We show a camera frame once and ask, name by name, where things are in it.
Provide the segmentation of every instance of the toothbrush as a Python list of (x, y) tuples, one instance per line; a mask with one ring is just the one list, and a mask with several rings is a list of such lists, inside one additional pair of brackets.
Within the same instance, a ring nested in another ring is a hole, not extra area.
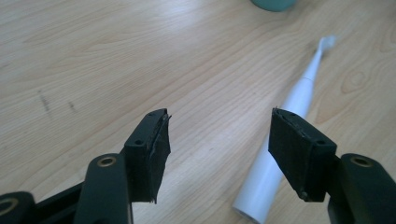
[[(291, 89), (288, 98), (281, 106), (282, 109), (289, 110), (302, 118), (306, 117), (312, 100), (321, 56), (323, 52), (331, 49), (334, 43), (335, 36), (333, 35), (320, 39), (317, 52), (301, 78)], [(276, 161), (268, 152), (268, 138), (266, 136), (262, 149), (233, 203), (233, 208), (238, 213), (260, 224), (263, 224), (267, 218), (283, 175)]]

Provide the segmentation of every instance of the teal container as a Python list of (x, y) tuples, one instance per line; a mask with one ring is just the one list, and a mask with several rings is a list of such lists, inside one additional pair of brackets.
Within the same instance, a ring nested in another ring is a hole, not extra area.
[(265, 10), (280, 12), (293, 6), (296, 0), (251, 0), (251, 2)]

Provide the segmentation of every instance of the toothbrush head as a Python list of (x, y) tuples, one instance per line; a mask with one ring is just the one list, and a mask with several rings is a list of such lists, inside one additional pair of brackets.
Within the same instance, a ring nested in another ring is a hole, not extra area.
[(334, 46), (334, 44), (335, 44), (335, 35), (328, 35), (322, 37), (318, 44), (318, 50), (324, 52), (328, 49), (331, 49)]

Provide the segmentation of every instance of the wooden table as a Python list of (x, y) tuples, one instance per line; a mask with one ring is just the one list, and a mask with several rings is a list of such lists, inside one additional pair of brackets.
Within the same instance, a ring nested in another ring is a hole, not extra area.
[[(396, 178), (396, 2), (299, 0), (274, 13), (248, 0), (2, 0), (0, 193), (39, 202), (119, 152), (137, 123), (167, 107), (172, 153), (158, 204), (135, 223), (249, 223), (233, 200), (318, 40), (338, 37), (319, 69), (307, 120)], [(267, 223), (329, 223), (285, 179)]]

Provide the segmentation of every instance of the light wood surface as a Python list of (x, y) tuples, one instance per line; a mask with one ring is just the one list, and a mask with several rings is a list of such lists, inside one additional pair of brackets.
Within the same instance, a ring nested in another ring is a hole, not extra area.
[[(249, 223), (233, 200), (318, 40), (323, 59), (307, 120), (396, 178), (396, 2), (298, 0), (274, 13), (248, 0), (2, 0), (0, 193), (39, 202), (119, 152), (167, 107), (172, 153), (158, 204), (135, 223)], [(330, 223), (285, 179), (267, 223)]]

